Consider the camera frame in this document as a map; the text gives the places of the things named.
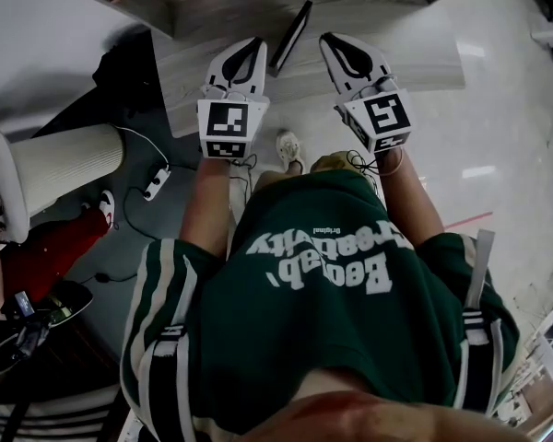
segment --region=green sweatshirt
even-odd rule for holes
[[[125,395],[161,440],[182,438],[169,416],[176,362],[168,355],[155,372],[147,362],[184,284],[195,281],[189,399],[195,427],[215,427],[214,438],[263,422],[316,368],[352,370],[390,400],[452,406],[474,260],[474,240],[451,233],[414,250],[355,172],[270,185],[248,203],[227,262],[179,240],[146,248],[126,328]],[[481,303],[490,320],[502,319],[506,371],[516,324],[491,285]],[[139,383],[148,371],[145,396]]]

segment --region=white strap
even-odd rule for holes
[[[182,259],[184,260],[184,267],[186,268],[186,277],[184,278],[184,288],[181,292],[181,298],[178,300],[178,306],[172,317],[172,326],[184,324],[188,308],[191,307],[191,300],[193,299],[196,280],[198,278],[193,265],[191,265],[191,261],[189,261],[185,255],[182,256]]]
[[[486,272],[489,265],[489,253],[496,233],[479,229],[476,244],[476,262],[471,273],[471,284],[465,299],[465,308],[479,309],[483,285],[486,281]]]
[[[188,334],[185,334],[178,341],[176,347],[176,394],[184,442],[196,442],[193,418],[191,417],[191,404],[188,397],[188,347]]]
[[[156,343],[151,344],[144,354],[139,364],[138,389],[139,389],[139,418],[147,426],[151,435],[159,440],[156,428],[151,419],[151,410],[149,408],[149,370],[151,368],[151,359],[154,356]]]
[[[464,339],[461,342],[461,371],[459,372],[459,383],[457,392],[454,395],[453,408],[461,409],[465,400],[465,391],[467,387],[467,371],[469,369],[469,342]]]
[[[491,378],[491,393],[489,394],[488,408],[486,415],[493,413],[494,406],[498,400],[501,387],[501,369],[504,363],[504,342],[501,335],[501,320],[495,320],[491,323],[491,338],[494,344],[494,365]]]

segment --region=person's leg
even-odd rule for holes
[[[9,245],[3,254],[5,298],[27,292],[31,302],[49,290],[104,236],[112,225],[114,200],[103,192],[100,208],[89,208],[70,221],[46,223],[33,228],[20,247]]]
[[[282,130],[276,137],[276,151],[283,161],[285,172],[274,172],[272,170],[263,172],[258,178],[253,192],[258,192],[272,183],[305,173],[305,161],[301,157],[300,141],[294,133]]]

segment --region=cable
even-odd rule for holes
[[[372,188],[373,190],[375,190],[376,195],[379,195],[377,182],[371,174],[377,175],[379,177],[389,177],[390,175],[394,175],[399,170],[399,168],[402,166],[402,163],[404,161],[404,149],[400,147],[400,158],[395,168],[390,172],[384,172],[384,173],[380,172],[378,162],[384,160],[389,154],[389,152],[390,152],[389,150],[386,150],[381,152],[380,155],[378,156],[375,155],[375,159],[373,159],[369,163],[365,161],[365,159],[360,155],[358,151],[351,150],[347,152],[348,164],[350,164],[352,167],[357,169],[362,175],[369,178],[369,180],[371,181]]]
[[[153,145],[155,147],[155,149],[159,152],[159,154],[164,157],[164,160],[166,161],[166,165],[168,166],[170,164],[170,161],[168,160],[168,158],[166,156],[164,156],[164,153],[162,151],[159,150],[158,146],[154,144],[154,142],[149,139],[147,136],[144,136],[142,135],[141,133],[138,133],[136,130],[134,129],[131,129],[131,128],[124,128],[122,126],[117,126],[116,124],[113,124],[111,122],[109,122],[109,125],[114,127],[114,128],[117,128],[117,129],[121,129],[123,131],[128,131],[129,133],[133,133],[133,134],[137,134],[139,137],[143,137],[146,141],[148,141],[151,145]]]
[[[253,191],[253,183],[252,183],[252,169],[256,167],[256,164],[258,163],[258,156],[256,154],[250,154],[247,158],[245,158],[242,162],[239,160],[232,160],[231,164],[236,167],[245,167],[247,168],[247,174],[248,174],[248,180],[246,180],[244,177],[240,177],[238,175],[230,176],[230,179],[238,179],[245,181],[246,185],[243,190],[243,199],[244,204],[248,204],[248,201],[252,197],[252,191]]]
[[[79,284],[83,285],[84,283],[89,282],[92,279],[95,279],[100,284],[108,284],[109,282],[115,282],[115,283],[120,284],[122,282],[127,282],[127,281],[131,280],[132,278],[136,278],[136,277],[137,277],[137,273],[134,273],[133,275],[129,275],[125,278],[110,278],[110,276],[107,275],[106,273],[96,272],[90,278],[87,278],[86,280],[84,280],[83,282],[80,282]]]
[[[178,167],[179,169],[186,169],[186,170],[192,170],[193,172],[196,172],[196,167],[193,166],[185,166],[184,164],[168,164],[170,167]]]
[[[152,236],[151,234],[148,234],[147,232],[144,232],[141,229],[139,229],[138,227],[134,226],[134,224],[129,219],[129,216],[127,215],[127,210],[126,210],[125,205],[127,203],[127,198],[129,197],[129,193],[131,193],[132,190],[137,190],[138,192],[141,193],[142,196],[145,194],[145,192],[143,190],[141,190],[140,188],[137,188],[137,187],[129,187],[127,189],[127,192],[125,193],[125,197],[123,198],[123,215],[125,216],[125,221],[127,221],[127,224],[129,225],[130,228],[132,228],[134,231],[138,232],[142,236],[145,236],[146,238],[150,238],[150,239],[154,239],[154,240],[159,240],[155,236]]]

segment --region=strap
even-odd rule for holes
[[[461,371],[453,402],[454,408],[487,415],[498,399],[503,363],[501,322],[489,324],[480,309],[494,236],[485,229],[477,235],[476,261],[463,311],[465,340],[461,343]]]
[[[184,440],[196,442],[188,390],[189,338],[185,325],[186,315],[197,285],[197,275],[186,256],[182,256],[186,267],[184,287],[171,325],[164,328],[159,338],[147,352],[150,358],[147,371],[140,372],[139,400],[143,401],[142,421],[152,435],[160,442]],[[175,384],[168,381],[174,373]]]
[[[487,231],[486,229],[479,229],[477,233],[476,262],[471,274],[471,284],[469,285],[467,298],[465,299],[466,308],[479,309],[483,285],[486,282],[489,254],[491,253],[491,246],[494,243],[495,235],[493,231]]]

